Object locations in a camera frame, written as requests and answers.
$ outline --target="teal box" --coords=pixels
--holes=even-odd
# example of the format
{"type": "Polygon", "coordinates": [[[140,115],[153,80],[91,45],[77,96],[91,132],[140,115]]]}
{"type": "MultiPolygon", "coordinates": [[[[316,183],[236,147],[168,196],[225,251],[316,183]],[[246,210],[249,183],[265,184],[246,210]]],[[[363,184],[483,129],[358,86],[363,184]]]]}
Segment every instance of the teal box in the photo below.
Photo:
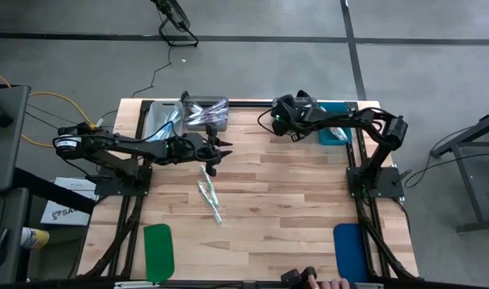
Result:
{"type": "MultiPolygon", "coordinates": [[[[319,107],[323,107],[327,112],[348,112],[348,105],[346,103],[319,103],[319,107]]],[[[344,133],[348,137],[348,141],[351,141],[351,129],[342,128],[344,133]]],[[[319,142],[322,145],[346,145],[346,140],[337,139],[328,128],[319,130],[319,142]]]]}

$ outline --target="green mat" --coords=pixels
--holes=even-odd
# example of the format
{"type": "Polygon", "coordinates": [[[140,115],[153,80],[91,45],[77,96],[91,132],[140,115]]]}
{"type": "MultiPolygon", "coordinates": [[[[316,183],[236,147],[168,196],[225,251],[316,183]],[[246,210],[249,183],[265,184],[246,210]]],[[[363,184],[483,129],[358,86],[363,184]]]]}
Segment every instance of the green mat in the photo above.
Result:
{"type": "Polygon", "coordinates": [[[146,280],[162,282],[173,275],[174,256],[171,229],[166,224],[146,226],[146,280]]]}

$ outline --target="sticker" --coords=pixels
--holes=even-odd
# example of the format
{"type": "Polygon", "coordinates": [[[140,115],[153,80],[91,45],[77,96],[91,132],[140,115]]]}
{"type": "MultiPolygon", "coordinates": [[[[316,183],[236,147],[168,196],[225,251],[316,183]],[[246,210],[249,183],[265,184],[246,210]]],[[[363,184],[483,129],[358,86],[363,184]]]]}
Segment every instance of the sticker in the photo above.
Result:
{"type": "Polygon", "coordinates": [[[60,146],[73,146],[73,147],[76,147],[76,141],[73,141],[73,140],[61,140],[57,143],[57,147],[60,147],[60,146]]]}

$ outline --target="concrete floor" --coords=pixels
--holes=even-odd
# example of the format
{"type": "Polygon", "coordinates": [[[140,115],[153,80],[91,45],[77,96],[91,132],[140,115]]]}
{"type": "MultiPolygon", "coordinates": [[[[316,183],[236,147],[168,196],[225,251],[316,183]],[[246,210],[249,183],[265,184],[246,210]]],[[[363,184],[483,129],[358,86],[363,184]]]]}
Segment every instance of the concrete floor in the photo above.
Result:
{"type": "MultiPolygon", "coordinates": [[[[346,36],[339,0],[180,3],[193,32],[200,35],[346,36]]],[[[349,0],[349,5],[356,37],[489,39],[489,0],[349,0]]],[[[0,2],[0,31],[155,35],[159,22],[146,0],[0,2]]],[[[69,96],[97,119],[116,109],[121,98],[148,86],[153,70],[167,63],[167,50],[163,42],[0,39],[0,73],[11,83],[32,86],[34,92],[69,96]]],[[[489,46],[358,45],[357,51],[368,100],[379,100],[383,108],[404,115],[410,126],[403,147],[394,153],[401,170],[421,168],[434,142],[489,113],[489,46]]],[[[188,90],[273,98],[304,89],[319,99],[357,100],[345,43],[210,42],[198,49],[174,49],[171,62],[157,74],[155,87],[140,97],[179,97],[188,90]]],[[[81,121],[60,100],[36,97],[31,103],[81,121]]],[[[30,118],[24,129],[40,141],[55,135],[30,118]]],[[[24,141],[18,166],[46,179],[82,176],[52,150],[24,141]]],[[[93,165],[81,166],[94,172],[93,165]]],[[[489,230],[463,236],[454,232],[457,225],[475,220],[456,165],[429,171],[405,194],[420,276],[489,286],[489,230]]],[[[35,204],[37,226],[42,202],[35,204]]],[[[65,277],[78,246],[70,242],[48,247],[34,273],[40,278],[65,277]]]]}

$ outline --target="person's hand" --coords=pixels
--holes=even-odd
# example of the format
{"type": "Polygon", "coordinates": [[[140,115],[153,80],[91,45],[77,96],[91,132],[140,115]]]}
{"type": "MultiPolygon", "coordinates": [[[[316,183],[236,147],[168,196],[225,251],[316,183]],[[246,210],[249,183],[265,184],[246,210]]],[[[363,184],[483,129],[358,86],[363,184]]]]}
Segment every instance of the person's hand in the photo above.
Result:
{"type": "Polygon", "coordinates": [[[308,282],[310,283],[311,289],[350,289],[349,282],[346,279],[342,279],[341,281],[334,279],[330,282],[323,281],[321,282],[321,288],[317,284],[313,275],[308,276],[308,282]]]}

